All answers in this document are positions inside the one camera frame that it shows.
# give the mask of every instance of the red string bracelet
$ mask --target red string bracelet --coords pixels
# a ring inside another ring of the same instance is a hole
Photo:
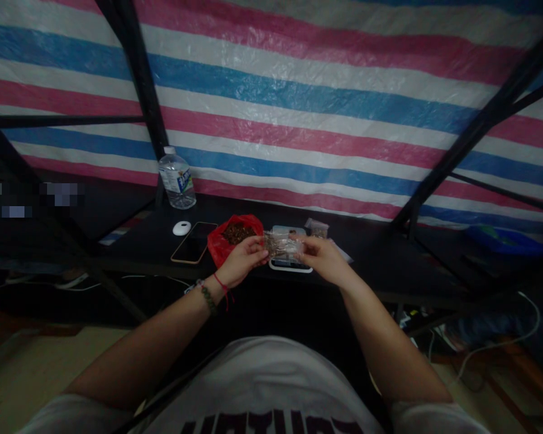
[[[221,280],[219,280],[219,277],[217,277],[216,273],[213,273],[213,277],[215,277],[215,280],[217,281],[217,283],[219,283],[221,285],[221,287],[223,288],[223,293],[225,294],[225,304],[226,304],[225,311],[228,312],[229,311],[229,299],[227,298],[227,293],[229,292],[229,288],[227,287],[227,285],[224,285],[224,284],[221,283]],[[233,301],[235,303],[235,299],[233,298],[233,294],[231,294],[231,301]]]

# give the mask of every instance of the black desk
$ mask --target black desk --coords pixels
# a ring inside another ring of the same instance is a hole
[[[491,281],[531,267],[541,258],[494,253],[464,231],[418,227],[416,241],[474,293]]]
[[[274,225],[303,227],[308,217],[329,224],[329,236],[354,259],[353,269],[383,301],[446,309],[461,309],[466,305],[462,290],[430,265],[388,223],[209,195],[198,195],[197,204],[185,211],[165,203],[112,244],[98,258],[98,264],[113,271],[187,280],[203,278],[215,271],[209,253],[199,265],[171,262],[170,257],[182,239],[173,235],[173,226],[181,220],[192,224],[198,221],[221,224],[233,214],[254,214],[266,230]],[[315,272],[299,274],[264,266],[254,270],[252,275],[278,282],[331,286]]]
[[[99,241],[144,209],[154,200],[156,191],[151,186],[73,174],[51,171],[37,171],[37,174],[47,182],[83,185],[82,206],[64,208],[64,211],[92,242]],[[32,202],[30,199],[19,199],[20,203],[17,204]],[[0,209],[3,203],[0,197]],[[68,247],[53,236],[50,228],[35,218],[0,218],[0,255],[43,262],[74,261]]]

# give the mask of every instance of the person's left hand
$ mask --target person's left hand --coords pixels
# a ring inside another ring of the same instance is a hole
[[[263,240],[262,236],[252,236],[235,246],[216,272],[222,284],[235,288],[253,268],[267,263],[268,251],[259,244]]]

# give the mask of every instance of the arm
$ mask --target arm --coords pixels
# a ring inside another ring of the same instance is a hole
[[[327,240],[303,238],[300,261],[340,287],[366,365],[389,401],[453,402],[430,364],[398,327],[371,288]]]
[[[262,237],[238,244],[217,277],[229,288],[240,284],[249,271],[266,263]],[[224,297],[212,275],[205,280],[218,304]],[[64,391],[82,395],[118,409],[135,410],[208,320],[210,311],[196,286],[163,312],[141,324],[88,366]]]

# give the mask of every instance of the person's right hand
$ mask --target person's right hand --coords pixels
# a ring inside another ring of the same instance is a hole
[[[303,254],[295,255],[296,259],[315,269],[330,283],[342,287],[354,275],[354,270],[330,240],[310,236],[294,238],[304,245]]]

